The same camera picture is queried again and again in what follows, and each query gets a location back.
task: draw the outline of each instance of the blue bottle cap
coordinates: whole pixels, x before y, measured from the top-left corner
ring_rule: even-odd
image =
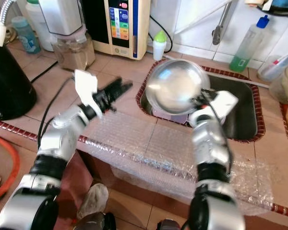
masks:
[[[256,26],[259,27],[259,28],[264,29],[267,26],[269,21],[270,21],[270,19],[268,19],[268,15],[265,15],[264,17],[261,17],[258,20]]]
[[[23,16],[17,16],[17,17],[14,17],[12,18],[12,24],[14,27],[25,27],[27,26],[29,23],[27,21],[27,19]]]

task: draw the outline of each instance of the stainless steel bowl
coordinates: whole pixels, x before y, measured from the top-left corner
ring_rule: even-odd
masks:
[[[171,60],[159,65],[151,74],[145,89],[149,103],[171,115],[194,111],[190,102],[209,89],[210,81],[204,70],[193,62]]]

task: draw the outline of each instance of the kitchen sink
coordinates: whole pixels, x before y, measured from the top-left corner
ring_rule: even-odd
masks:
[[[250,86],[243,82],[222,79],[211,75],[209,75],[209,79],[212,89],[229,91],[239,100],[223,124],[227,137],[242,141],[253,139],[258,129],[253,91]],[[152,106],[149,104],[145,92],[140,98],[140,107],[147,114],[152,115]]]

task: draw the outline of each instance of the bubble wrap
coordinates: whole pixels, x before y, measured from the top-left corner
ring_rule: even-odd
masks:
[[[89,154],[112,165],[116,177],[190,203],[196,182],[190,128],[178,131],[116,112],[94,122],[89,138],[86,141]],[[258,215],[271,209],[273,195],[268,165],[235,154],[231,183],[245,215]]]

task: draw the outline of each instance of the black kettle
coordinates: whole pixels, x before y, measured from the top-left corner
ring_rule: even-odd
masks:
[[[36,102],[36,91],[6,46],[0,47],[0,120],[20,117]]]

